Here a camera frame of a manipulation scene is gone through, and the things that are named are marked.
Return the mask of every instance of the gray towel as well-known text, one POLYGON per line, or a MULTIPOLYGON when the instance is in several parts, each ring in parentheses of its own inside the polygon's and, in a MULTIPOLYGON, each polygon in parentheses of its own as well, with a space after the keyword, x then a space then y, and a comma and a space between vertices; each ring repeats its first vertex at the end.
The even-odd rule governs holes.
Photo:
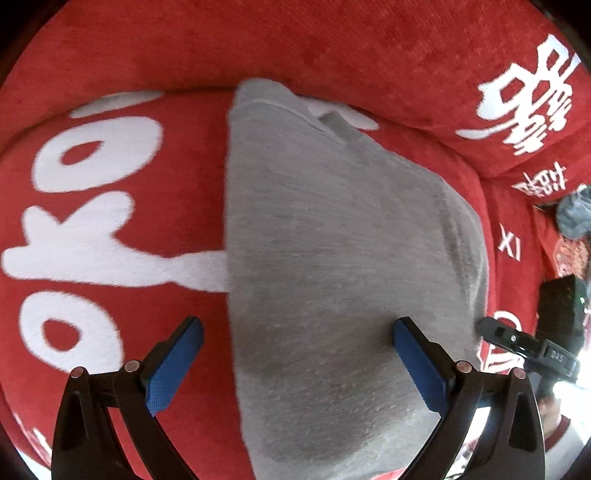
POLYGON ((256 478, 369 480, 408 465, 439 418, 391 326, 411 316, 476 363, 488 280, 477 214, 278 83, 244 83, 229 124, 229 316, 256 478))
POLYGON ((571 240, 591 233, 591 187, 562 198, 556 209, 556 222, 560 233, 571 240))

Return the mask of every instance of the red sofa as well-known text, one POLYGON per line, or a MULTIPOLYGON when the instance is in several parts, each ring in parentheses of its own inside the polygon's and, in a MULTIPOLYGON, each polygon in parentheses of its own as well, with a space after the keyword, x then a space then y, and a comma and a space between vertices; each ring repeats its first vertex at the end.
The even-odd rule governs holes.
MULTIPOLYGON (((488 313, 533 333, 545 276, 538 232, 547 225, 534 205, 591 181, 591 77, 577 59, 527 0, 70 0, 0 89, 0 248, 35 235, 21 225, 27 208, 39 206, 63 222, 117 188, 138 205, 118 240, 164 257, 222 250, 225 115, 241 80, 266 77, 300 95, 353 106, 375 122, 365 132, 384 148, 453 186, 482 221, 488 313), (172 93, 69 115, 104 95, 140 90, 172 93), (35 159, 48 140, 121 115, 150 116, 173 132, 149 172, 92 192, 35 188, 35 159)), ((64 163, 88 157, 99 140, 73 148, 64 163)), ((185 422, 169 434, 204 478, 252 477, 233 395, 225 295, 174 284, 121 289, 23 280, 0 270, 0 418, 21 449, 48 461, 66 379, 64 368, 39 360, 22 339, 25 300, 46 291, 106 311, 125 359, 144 356, 197 306, 218 347, 206 344, 203 368, 189 376, 162 423, 185 422), (195 405, 197 417, 184 420, 195 405), (202 448, 194 442, 200 436, 207 439, 202 448)), ((68 351, 81 334, 59 323, 47 322, 45 341, 68 351)), ((502 352, 491 355, 488 345, 479 353, 489 371, 515 364, 502 352)))

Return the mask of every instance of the white logo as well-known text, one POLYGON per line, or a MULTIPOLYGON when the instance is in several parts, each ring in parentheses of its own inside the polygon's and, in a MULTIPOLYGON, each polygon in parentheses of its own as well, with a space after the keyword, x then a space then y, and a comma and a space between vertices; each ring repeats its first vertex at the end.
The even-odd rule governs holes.
POLYGON ((5 250, 2 269, 23 280, 146 287, 175 282, 193 290, 226 291, 226 254, 198 252, 163 258, 124 245, 115 233, 130 219, 125 192, 99 195, 63 223, 38 206, 22 215, 28 245, 5 250))
POLYGON ((531 179, 523 172, 525 181, 512 185, 513 188, 529 195, 543 198, 552 195, 554 192, 566 190, 567 179, 564 178, 566 167, 562 167, 557 161, 554 162, 554 170, 540 170, 531 179))
POLYGON ((65 373, 78 365, 91 374, 112 372, 123 364, 123 344, 109 314, 88 299, 61 291, 29 295, 18 319, 22 341, 38 359, 65 373), (65 322, 80 334, 70 350, 62 352, 49 344, 43 324, 51 319, 65 322))
POLYGON ((562 67, 569 60, 568 48, 562 45, 553 35, 538 47, 538 66, 535 73, 512 63, 511 66, 497 78, 490 82, 481 83, 478 89, 482 92, 482 101, 478 105, 476 114, 484 119, 497 121, 513 112, 513 117, 484 129, 460 129, 456 134, 470 140, 482 140, 493 134, 511 128, 511 133, 503 140, 504 144, 513 145, 515 155, 533 153, 544 145, 542 140, 548 135, 547 131, 560 131, 566 125, 566 113, 572 107, 573 89, 566 80, 581 63, 577 54, 573 56, 563 73, 562 67), (548 68, 550 56, 556 53, 558 58, 548 68), (501 92, 514 80, 523 82, 523 87, 513 98, 504 102, 501 92), (548 82, 548 90, 534 101, 534 91, 540 82, 548 82), (547 103, 545 116, 536 113, 547 103))
POLYGON ((501 235, 503 237, 503 240, 501 241, 501 243, 499 244, 499 252, 503 252, 506 251, 507 255, 509 255, 511 258, 515 258, 518 262, 521 261, 521 240, 519 237, 515 236, 514 233, 512 232, 507 232, 505 230, 505 227, 503 227, 500 223, 499 225, 501 226, 501 235), (513 250, 513 247, 511 246, 511 242, 514 243, 515 245, 515 251, 513 250))
MULTIPOLYGON (((125 103, 150 101, 158 95, 119 96, 82 107, 73 116, 122 108, 125 103)), ((160 149, 162 137, 158 122, 139 116, 70 128, 49 140, 37 153, 33 186, 39 192, 51 194, 114 183, 150 163, 160 149), (87 158, 73 165, 62 163, 68 150, 95 141, 100 146, 87 158)), ((129 221, 133 209, 131 196, 120 191, 96 196, 64 222, 40 206, 31 206, 22 214, 27 244, 6 249, 2 253, 2 269, 6 275, 22 280, 124 287, 174 282, 193 290, 227 290, 223 251, 164 258, 117 240, 116 232, 129 221)), ((99 305, 83 297, 62 291, 33 293, 21 306, 19 327, 31 354, 63 372, 78 365, 84 365, 90 373, 113 371, 124 360, 116 323, 99 305), (43 328, 50 319, 63 321, 79 331, 80 339, 70 350, 63 352, 50 345, 43 328)))
POLYGON ((122 180, 152 161, 162 143, 162 127, 151 118, 123 116, 74 127, 41 147, 33 164, 39 192, 79 192, 122 180), (100 141, 100 147, 73 165, 61 159, 77 145, 100 141))

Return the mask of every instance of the red fabric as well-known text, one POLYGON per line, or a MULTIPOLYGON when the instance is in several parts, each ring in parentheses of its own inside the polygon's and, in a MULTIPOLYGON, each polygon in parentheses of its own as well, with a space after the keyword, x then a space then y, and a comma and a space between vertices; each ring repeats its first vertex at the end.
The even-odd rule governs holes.
POLYGON ((562 417, 560 419, 560 423, 558 424, 558 427, 556 427, 556 430, 554 431, 554 433, 552 435, 550 435, 548 438, 546 438, 546 440, 544 441, 544 450, 546 452, 548 450, 550 450, 554 445, 556 445, 556 443, 558 443, 558 441, 563 437, 563 435, 569 429, 569 426, 570 426, 570 419, 568 419, 567 417, 562 415, 562 417))
POLYGON ((556 266, 556 248, 561 235, 556 225, 555 214, 556 210, 552 208, 548 212, 540 212, 534 217, 535 230, 542 247, 544 281, 559 278, 560 276, 556 266))
POLYGON ((497 179, 531 204, 558 201, 591 183, 591 124, 534 155, 497 179))
MULTIPOLYGON (((523 90, 523 98, 514 98, 517 103, 531 104, 532 96, 545 92, 547 82, 534 74, 537 47, 549 35, 568 45, 528 0, 244 0, 230 6, 178 0, 174 7, 163 0, 70 0, 0 91, 0 111, 10 119, 0 125, 0 150, 23 129, 104 94, 234 87, 262 76, 427 131, 481 175, 497 176, 535 154, 516 156, 514 146, 503 143, 509 129, 484 140, 467 140, 456 131, 490 128, 513 117, 509 112, 495 119, 500 114, 490 108, 476 114, 483 99, 478 86, 512 64, 528 70, 519 75, 537 85, 534 94, 523 90)), ((540 68, 564 72, 572 48, 563 56, 560 64, 556 52, 546 62, 542 56, 540 68)), ((503 101, 520 86, 512 81, 500 93, 503 101)), ((570 136, 576 142, 576 132, 589 122, 591 80, 583 66, 553 82, 555 87, 571 101, 566 124, 550 125, 547 102, 526 108, 525 117, 546 119, 545 146, 570 136)))
POLYGON ((372 480, 397 480, 403 473, 404 469, 400 469, 390 473, 383 473, 382 475, 372 478, 372 480))
POLYGON ((14 414, 4 397, 2 385, 0 385, 0 423, 2 423, 2 427, 4 427, 4 430, 16 448, 37 463, 41 465, 45 463, 41 456, 35 451, 33 444, 29 442, 22 431, 22 428, 20 428, 16 421, 14 414))
MULTIPOLYGON (((496 180, 484 180, 495 246, 496 308, 494 316, 510 326, 534 334, 537 326, 539 286, 543 280, 542 247, 537 236, 536 208, 524 203, 520 192, 496 180)), ((505 372, 522 364, 516 355, 482 342, 482 366, 505 372)))
MULTIPOLYGON (((0 161, 0 251, 27 244, 21 226, 26 208, 37 205, 63 222, 97 195, 113 191, 126 192, 135 203, 130 220, 116 233, 126 245, 162 257, 223 249, 226 113, 231 100, 232 92, 167 95, 88 118, 62 115, 31 130, 0 161), (84 191, 42 193, 33 188, 33 160, 49 139, 76 125, 122 115, 147 116, 163 126, 163 142, 149 164, 116 183, 84 191)), ((67 163, 76 164, 88 154, 87 148, 75 147, 67 163)), ((202 478, 253 478, 240 433, 225 294, 189 290, 174 283, 123 288, 18 280, 0 269, 0 384, 24 427, 38 429, 49 444, 67 375, 34 357, 21 338, 21 305, 39 291, 73 294, 104 309, 119 330, 126 360, 143 358, 186 315, 198 314, 207 341, 172 406, 159 415, 160 421, 202 478)), ((92 328, 82 335, 92 338, 92 328)), ((102 346, 97 347, 100 355, 102 346)), ((124 446, 131 448, 129 442, 124 446)), ((146 475, 140 465, 137 459, 134 466, 146 475)))
MULTIPOLYGON (((551 86, 557 88, 556 98, 568 97, 563 106, 571 101, 566 123, 551 121, 548 102, 525 112, 525 119, 541 115, 536 120, 548 126, 544 148, 532 153, 515 155, 514 145, 504 143, 511 129, 483 140, 469 140, 456 131, 490 128, 513 117, 515 112, 509 111, 496 119, 483 118, 491 116, 490 109, 477 115, 483 85, 512 64, 529 71, 530 76, 520 70, 528 84, 535 76, 534 99, 543 95, 547 83, 539 82, 542 77, 535 73, 543 70, 538 50, 548 39, 555 46, 567 46, 528 0, 244 0, 230 8, 213 0, 178 0, 174 7, 163 0, 70 0, 35 37, 0 90, 0 111, 8 119, 0 123, 0 247, 25 245, 21 216, 27 207, 39 205, 64 221, 85 202, 115 189, 135 202, 133 217, 116 234, 121 242, 162 257, 222 249, 229 92, 167 95, 126 109, 125 115, 148 115, 165 125, 165 140, 148 166, 116 183, 79 192, 40 193, 31 184, 31 165, 40 147, 59 132, 122 115, 115 111, 78 120, 52 119, 102 95, 235 87, 242 79, 261 76, 297 93, 349 103, 387 119, 379 122, 374 138, 442 175, 482 219, 491 258, 489 312, 500 318, 510 315, 533 333, 543 264, 536 212, 527 204, 538 200, 512 185, 523 181, 524 172, 533 178, 551 170, 555 161, 566 168, 564 192, 591 180, 591 81, 578 66, 551 86), (498 178, 483 182, 483 194, 475 172, 498 178), (510 235, 513 238, 504 245, 510 235)), ((572 48, 561 55, 555 51, 546 64, 552 67, 560 58, 563 73, 573 64, 572 48)), ((519 80, 511 82, 501 92, 502 101, 517 99, 514 95, 521 87, 519 80)), ((527 103, 527 95, 520 98, 521 106, 527 103)), ((67 161, 75 163, 96 147, 72 149, 67 161)), ((161 420, 198 475, 252 478, 233 392, 224 294, 173 283, 122 288, 15 280, 0 271, 0 300, 7 319, 0 325, 5 342, 0 384, 10 407, 22 414, 25 431, 38 429, 49 442, 66 375, 33 357, 18 329, 22 302, 41 290, 64 291, 100 305, 119 328, 126 359, 144 356, 186 314, 202 316, 208 341, 197 361, 199 368, 191 371, 161 420), (34 396, 39 391, 47 394, 34 396)), ((64 330, 60 322, 50 323, 44 334, 56 348, 66 349, 76 341, 76 332, 64 330)), ((487 354, 488 346, 483 345, 484 365, 487 354)), ((0 415, 3 423, 14 421, 1 408, 0 415)), ((13 429, 11 435, 18 432, 13 429)))

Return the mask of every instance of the red cushion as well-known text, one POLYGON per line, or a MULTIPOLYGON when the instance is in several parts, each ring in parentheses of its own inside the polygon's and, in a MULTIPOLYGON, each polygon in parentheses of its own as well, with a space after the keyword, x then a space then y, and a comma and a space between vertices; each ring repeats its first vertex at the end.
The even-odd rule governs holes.
POLYGON ((591 124, 534 155, 497 181, 521 192, 521 201, 558 201, 581 184, 591 183, 591 124))
POLYGON ((107 93, 262 76, 425 130, 497 176, 589 122, 591 80, 566 45, 529 0, 70 0, 0 91, 0 150, 107 93))
MULTIPOLYGON (((97 105, 124 105, 133 96, 101 100, 29 130, 0 157, 0 384, 27 439, 46 459, 71 368, 110 370, 143 358, 182 318, 196 314, 207 341, 160 421, 198 475, 252 478, 235 398, 226 296, 191 286, 190 275, 182 274, 191 264, 176 263, 183 254, 223 249, 232 96, 207 90, 145 94, 144 103, 93 113, 97 105), (114 242, 150 258, 132 255, 109 264, 122 248, 114 242), (80 250, 84 245, 90 248, 80 250), (146 265, 154 262, 146 275, 146 265), (173 273, 162 277, 172 262, 181 274, 170 267, 173 273)), ((378 129, 371 134, 385 148, 441 174, 473 205, 492 252, 475 171, 428 135, 374 120, 378 129)), ((9 415, 0 408, 3 423, 9 415)), ((115 423, 123 430, 117 418, 115 423)), ((11 431, 16 441, 17 434, 11 431)), ((122 443, 138 473, 146 475, 127 436, 122 443)))
POLYGON ((556 225, 556 209, 540 211, 535 216, 535 229, 542 248, 542 266, 544 281, 559 278, 556 253, 561 235, 556 225))
MULTIPOLYGON (((484 180, 495 245, 497 309, 494 316, 518 330, 533 334, 537 326, 538 289, 544 279, 542 246, 537 217, 543 215, 523 202, 521 193, 497 180, 484 180)), ((502 372, 519 366, 516 355, 483 345, 488 371, 502 372)))
MULTIPOLYGON (((122 222, 125 219, 121 218, 121 209, 111 212, 112 218, 107 220, 97 217, 92 210, 87 211, 82 218, 78 218, 69 233, 72 251, 86 243, 93 245, 90 252, 103 251, 102 247, 95 248, 93 240, 86 238, 86 233, 81 234, 81 230, 94 231, 94 223, 110 220, 110 227, 116 230, 114 235, 118 241, 150 253, 151 259, 136 259, 124 266, 131 273, 139 271, 133 280, 141 284, 144 274, 140 271, 150 262, 156 265, 156 273, 169 268, 166 267, 167 262, 174 271, 171 263, 174 259, 169 260, 172 257, 222 250, 226 113, 231 101, 232 92, 188 93, 167 95, 125 110, 86 118, 72 119, 61 115, 25 134, 2 156, 0 383, 9 405, 22 419, 26 431, 38 429, 51 444, 66 372, 72 367, 72 362, 90 365, 95 370, 118 368, 123 359, 143 358, 186 315, 198 314, 203 319, 207 342, 172 407, 160 415, 160 420, 178 450, 199 475, 219 479, 252 478, 248 454, 240 434, 224 293, 190 289, 166 278, 157 280, 156 285, 143 287, 109 285, 109 282, 118 282, 113 278, 104 281, 104 285, 77 283, 76 265, 68 260, 70 254, 67 252, 57 250, 59 264, 66 264, 66 269, 60 270, 54 265, 50 268, 53 273, 49 274, 43 273, 48 257, 42 257, 38 263, 41 266, 34 265, 31 274, 23 267, 26 258, 16 262, 21 265, 19 267, 6 253, 8 248, 27 245, 22 216, 29 207, 38 206, 47 212, 39 214, 38 208, 35 215, 27 218, 27 231, 29 241, 38 246, 43 246, 48 238, 53 239, 53 246, 46 252, 51 255, 51 250, 56 251, 58 236, 54 231, 55 225, 52 225, 55 221, 48 214, 58 222, 64 222, 74 212, 80 212, 83 205, 96 201, 99 195, 113 195, 114 192, 133 200, 131 218, 122 222), (95 162, 98 174, 97 171, 86 170, 78 176, 80 191, 55 191, 65 184, 67 175, 61 170, 57 173, 58 183, 52 181, 56 175, 52 175, 51 171, 33 174, 37 188, 33 186, 34 159, 48 140, 72 127, 93 124, 88 137, 94 136, 93 140, 100 141, 105 138, 105 127, 96 122, 121 117, 147 118, 148 122, 158 122, 163 129, 160 148, 143 168, 131 171, 127 176, 119 175, 123 178, 113 183, 87 188, 89 179, 105 179, 104 175, 116 170, 117 165, 105 163, 109 159, 103 157, 100 159, 103 165, 95 162), (118 216, 119 224, 123 225, 117 230, 118 216), (25 278, 36 274, 55 280, 25 278), (39 328, 40 317, 74 324, 77 334, 74 331, 76 335, 72 336, 72 327, 64 322, 39 328), (73 350, 69 350, 72 338, 75 343, 78 336, 84 350, 72 355, 73 350), (70 357, 61 358, 59 353, 57 356, 49 355, 53 360, 49 360, 48 364, 48 344, 53 346, 54 351, 69 351, 70 357), (45 360, 40 360, 31 351, 45 360)), ((145 127, 150 125, 153 124, 141 125, 144 130, 135 131, 133 124, 123 125, 121 135, 126 135, 125 144, 133 144, 138 138, 145 140, 145 127)), ((112 147, 116 139, 107 140, 105 147, 112 147)), ((58 142, 58 145, 63 145, 65 141, 58 142)), ((72 148, 64 157, 64 163, 77 166, 97 146, 93 143, 72 148)), ((115 154, 117 148, 121 148, 121 144, 115 146, 115 154)), ((74 184, 69 186, 69 189, 74 188, 74 184)), ((101 228, 103 233, 111 231, 107 230, 108 224, 101 228)), ((98 270, 100 273, 100 265, 93 264, 92 259, 87 265, 84 257, 82 260, 78 257, 79 265, 85 271, 98 270)), ((183 268, 191 268, 190 263, 183 268)), ((124 278, 121 282, 129 283, 124 278)), ((132 463, 140 465, 137 455, 132 457, 132 463)))

